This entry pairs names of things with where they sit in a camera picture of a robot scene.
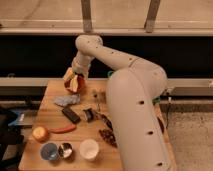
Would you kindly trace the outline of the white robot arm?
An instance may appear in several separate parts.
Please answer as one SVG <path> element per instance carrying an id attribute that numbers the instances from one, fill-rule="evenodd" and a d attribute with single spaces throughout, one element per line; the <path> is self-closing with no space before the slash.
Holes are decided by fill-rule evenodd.
<path id="1" fill-rule="evenodd" d="M 106 86 L 106 102 L 124 171 L 174 171 L 153 100 L 167 86 L 164 69 L 146 59 L 103 45 L 96 35 L 75 40 L 77 55 L 67 70 L 65 87 L 78 92 L 90 63 L 98 59 L 114 70 Z"/>

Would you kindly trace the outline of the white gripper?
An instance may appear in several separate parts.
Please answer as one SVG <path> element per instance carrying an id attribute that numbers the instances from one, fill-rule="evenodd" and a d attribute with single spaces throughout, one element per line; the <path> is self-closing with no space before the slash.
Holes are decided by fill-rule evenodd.
<path id="1" fill-rule="evenodd" d="M 91 58 L 88 56 L 76 56 L 72 61 L 72 68 L 69 67 L 66 73 L 63 76 L 63 80 L 65 82 L 72 80 L 75 76 L 75 73 L 82 74 L 85 78 L 89 75 L 89 69 L 91 66 Z M 81 90 L 85 85 L 84 77 L 79 75 L 77 77 L 78 88 L 77 90 Z"/>

